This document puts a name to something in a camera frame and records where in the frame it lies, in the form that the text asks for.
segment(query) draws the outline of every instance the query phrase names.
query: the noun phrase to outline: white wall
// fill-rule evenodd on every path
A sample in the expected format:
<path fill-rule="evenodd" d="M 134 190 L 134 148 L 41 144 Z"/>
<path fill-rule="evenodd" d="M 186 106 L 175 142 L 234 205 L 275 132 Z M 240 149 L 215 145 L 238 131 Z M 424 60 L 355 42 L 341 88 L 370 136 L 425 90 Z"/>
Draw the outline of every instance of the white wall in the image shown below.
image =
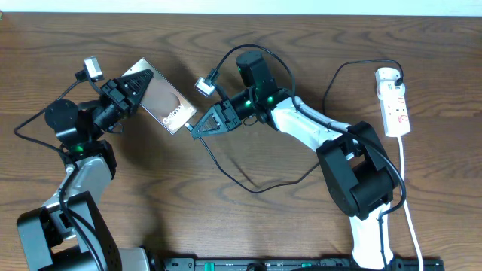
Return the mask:
<path fill-rule="evenodd" d="M 482 0 L 0 0 L 0 10 L 482 16 Z"/>

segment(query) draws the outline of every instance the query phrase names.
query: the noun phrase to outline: brown tabletop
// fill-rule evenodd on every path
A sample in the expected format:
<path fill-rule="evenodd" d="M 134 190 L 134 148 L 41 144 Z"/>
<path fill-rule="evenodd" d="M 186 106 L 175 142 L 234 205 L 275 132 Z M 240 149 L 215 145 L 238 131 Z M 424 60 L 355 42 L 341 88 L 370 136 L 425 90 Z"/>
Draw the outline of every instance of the brown tabletop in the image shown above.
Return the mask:
<path fill-rule="evenodd" d="M 447 270 L 482 267 L 482 19 L 459 17 L 215 16 L 175 14 L 4 14 L 0 20 L 0 269 L 26 269 L 16 220 L 36 209 L 65 176 L 58 155 L 23 141 L 14 127 L 75 80 L 97 55 L 107 78 L 146 57 L 199 112 L 219 98 L 193 88 L 238 44 L 270 48 L 291 67 L 297 93 L 321 110 L 336 69 L 390 58 L 404 68 L 412 132 L 404 137 L 407 195 L 424 256 Z M 266 57 L 279 85 L 288 76 Z M 352 65 L 338 76 L 327 115 L 383 135 L 374 72 Z M 221 69 L 229 95 L 243 88 L 234 57 Z M 67 96 L 96 99 L 87 84 Z M 200 114 L 191 120 L 194 123 Z M 146 112 L 106 135 L 117 174 L 99 204 L 117 245 L 147 245 L 161 256 L 319 257 L 350 254 L 348 217 L 331 200 L 320 169 L 296 186 L 251 195 L 224 177 L 187 130 L 170 135 Z M 23 132 L 58 145 L 42 119 Z M 297 139 L 256 124 L 207 138 L 222 166 L 245 185 L 292 181 L 316 163 Z M 247 181 L 246 174 L 252 183 Z M 389 216 L 392 250 L 414 257 L 403 210 Z"/>

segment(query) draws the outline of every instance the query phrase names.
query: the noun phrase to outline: wood grain surface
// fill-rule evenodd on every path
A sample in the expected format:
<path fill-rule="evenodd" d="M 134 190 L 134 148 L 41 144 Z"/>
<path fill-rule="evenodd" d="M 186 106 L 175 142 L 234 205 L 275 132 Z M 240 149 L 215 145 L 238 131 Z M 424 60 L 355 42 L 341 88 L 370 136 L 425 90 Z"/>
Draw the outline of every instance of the wood grain surface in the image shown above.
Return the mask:
<path fill-rule="evenodd" d="M 54 152 L 12 131 L 75 80 L 85 57 L 97 55 L 107 78 L 146 57 L 202 113 L 218 97 L 198 94 L 196 79 L 232 47 L 256 43 L 286 61 L 298 95 L 318 110 L 343 62 L 390 58 L 403 65 L 412 126 L 404 137 L 407 195 L 422 252 L 441 257 L 447 270 L 480 270 L 481 37 L 481 18 L 4 14 L 0 269 L 27 268 L 16 220 L 41 206 L 65 175 Z M 267 60 L 279 84 L 288 86 L 282 68 Z M 374 94 L 379 67 L 346 67 L 327 112 L 350 123 L 371 123 L 398 164 L 396 140 L 383 135 Z M 234 57 L 221 73 L 229 95 L 243 88 Z M 83 102 L 96 93 L 84 84 L 67 97 Z M 99 205 L 119 247 L 147 245 L 161 256 L 198 257 L 351 253 L 348 218 L 328 195 L 320 169 L 299 185 L 251 195 L 225 178 L 186 130 L 170 135 L 145 112 L 126 120 L 124 128 L 123 135 L 105 136 L 114 147 L 117 174 Z M 23 132 L 58 144 L 42 119 Z M 296 139 L 260 124 L 206 141 L 228 172 L 254 188 L 295 180 L 316 163 L 316 155 Z M 402 210 L 390 215 L 389 229 L 392 250 L 414 257 Z"/>

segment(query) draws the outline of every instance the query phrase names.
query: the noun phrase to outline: power outlet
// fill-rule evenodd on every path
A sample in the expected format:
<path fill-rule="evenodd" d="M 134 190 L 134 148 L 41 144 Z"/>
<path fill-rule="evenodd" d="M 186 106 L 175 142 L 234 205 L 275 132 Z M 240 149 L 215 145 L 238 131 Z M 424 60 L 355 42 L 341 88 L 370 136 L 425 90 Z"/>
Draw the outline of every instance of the power outlet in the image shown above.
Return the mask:
<path fill-rule="evenodd" d="M 380 68 L 375 73 L 375 78 L 385 135 L 399 137 L 409 133 L 405 85 L 395 85 L 395 81 L 400 78 L 400 72 L 393 68 Z"/>

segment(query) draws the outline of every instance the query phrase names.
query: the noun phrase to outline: power strip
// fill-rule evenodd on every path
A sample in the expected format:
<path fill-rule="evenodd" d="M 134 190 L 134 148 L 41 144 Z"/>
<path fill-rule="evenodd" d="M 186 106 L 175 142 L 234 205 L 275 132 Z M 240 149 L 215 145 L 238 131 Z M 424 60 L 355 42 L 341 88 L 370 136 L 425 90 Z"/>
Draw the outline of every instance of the power strip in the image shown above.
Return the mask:
<path fill-rule="evenodd" d="M 394 68 L 380 68 L 375 72 L 377 79 L 377 96 L 382 109 L 385 135 L 399 137 L 410 132 L 407 104 L 405 102 L 405 85 L 395 85 L 400 72 Z"/>

